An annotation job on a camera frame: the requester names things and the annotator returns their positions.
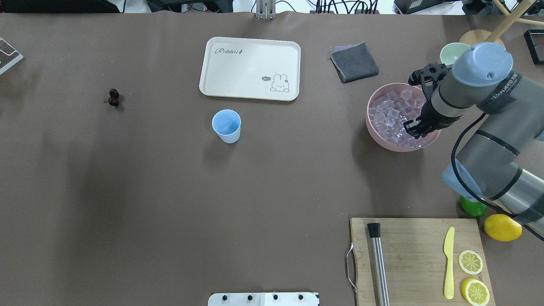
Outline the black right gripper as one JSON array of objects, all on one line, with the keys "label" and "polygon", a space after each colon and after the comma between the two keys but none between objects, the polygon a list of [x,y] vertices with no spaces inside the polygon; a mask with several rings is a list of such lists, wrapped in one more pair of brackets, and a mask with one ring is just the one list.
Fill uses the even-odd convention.
[{"label": "black right gripper", "polygon": [[419,120],[408,120],[403,123],[407,133],[414,133],[414,138],[424,138],[434,130],[448,128],[459,120],[461,114],[445,116],[435,109],[431,100],[424,103]]}]

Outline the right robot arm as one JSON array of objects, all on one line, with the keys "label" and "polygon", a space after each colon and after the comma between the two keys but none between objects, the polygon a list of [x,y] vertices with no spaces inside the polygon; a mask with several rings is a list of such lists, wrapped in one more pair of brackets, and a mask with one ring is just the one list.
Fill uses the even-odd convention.
[{"label": "right robot arm", "polygon": [[426,99],[420,115],[404,123],[414,138],[451,126],[475,106],[479,125],[461,150],[455,142],[442,180],[472,201],[509,215],[543,238],[543,180],[515,163],[533,141],[543,141],[543,86],[513,70],[513,57],[500,44],[470,46],[448,68],[429,64],[412,72]]}]

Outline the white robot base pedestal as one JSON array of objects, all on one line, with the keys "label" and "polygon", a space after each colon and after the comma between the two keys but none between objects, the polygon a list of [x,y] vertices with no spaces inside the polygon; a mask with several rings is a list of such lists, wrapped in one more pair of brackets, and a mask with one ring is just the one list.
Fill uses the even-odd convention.
[{"label": "white robot base pedestal", "polygon": [[212,294],[208,306],[319,306],[314,292],[243,292]]}]

